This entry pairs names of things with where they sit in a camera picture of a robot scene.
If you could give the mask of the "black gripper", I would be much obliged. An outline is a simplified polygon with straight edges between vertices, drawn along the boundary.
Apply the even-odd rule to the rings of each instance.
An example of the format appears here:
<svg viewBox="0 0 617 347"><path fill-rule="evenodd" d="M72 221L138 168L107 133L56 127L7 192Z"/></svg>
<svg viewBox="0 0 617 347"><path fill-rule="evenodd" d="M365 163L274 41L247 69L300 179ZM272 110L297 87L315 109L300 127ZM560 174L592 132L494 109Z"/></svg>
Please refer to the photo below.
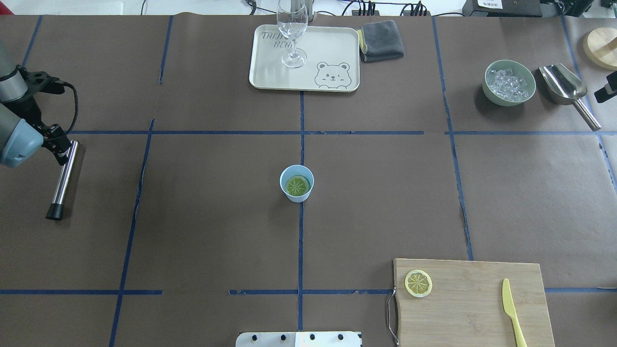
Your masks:
<svg viewBox="0 0 617 347"><path fill-rule="evenodd" d="M67 152L70 148L68 134L73 130L73 125L65 131L59 124L46 125L42 121L42 112L35 99L37 93L60 95L65 88L73 89L73 85L60 78L53 77L46 72L29 72L24 67L18 67L17 72L24 79L27 91L24 96L14 102L14 110L17 115L31 125L43 136L42 147L48 149L59 165L68 163Z"/></svg>

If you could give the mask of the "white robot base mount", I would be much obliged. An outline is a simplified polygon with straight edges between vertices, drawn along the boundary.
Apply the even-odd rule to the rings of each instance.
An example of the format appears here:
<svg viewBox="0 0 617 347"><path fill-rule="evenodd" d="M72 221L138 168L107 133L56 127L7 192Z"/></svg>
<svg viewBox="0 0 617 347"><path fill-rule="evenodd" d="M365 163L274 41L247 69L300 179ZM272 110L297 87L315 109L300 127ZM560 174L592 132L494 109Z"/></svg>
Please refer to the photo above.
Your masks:
<svg viewBox="0 0 617 347"><path fill-rule="evenodd" d="M362 347L361 333L343 331L244 332L236 347Z"/></svg>

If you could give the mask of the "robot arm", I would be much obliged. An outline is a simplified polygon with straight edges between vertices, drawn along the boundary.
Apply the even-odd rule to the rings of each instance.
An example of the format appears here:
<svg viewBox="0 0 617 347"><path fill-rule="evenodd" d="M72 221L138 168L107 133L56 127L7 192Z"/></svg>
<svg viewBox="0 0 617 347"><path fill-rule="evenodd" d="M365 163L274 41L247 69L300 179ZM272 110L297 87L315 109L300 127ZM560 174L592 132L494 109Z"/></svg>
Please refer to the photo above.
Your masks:
<svg viewBox="0 0 617 347"><path fill-rule="evenodd" d="M75 114L68 130L59 124L46 125L35 100L37 93L63 94L71 88ZM79 99L73 85L46 72L29 72L14 62L7 48L0 46L0 151L1 164L15 168L40 147L48 149L59 165L68 163L71 142L68 134L79 114Z"/></svg>

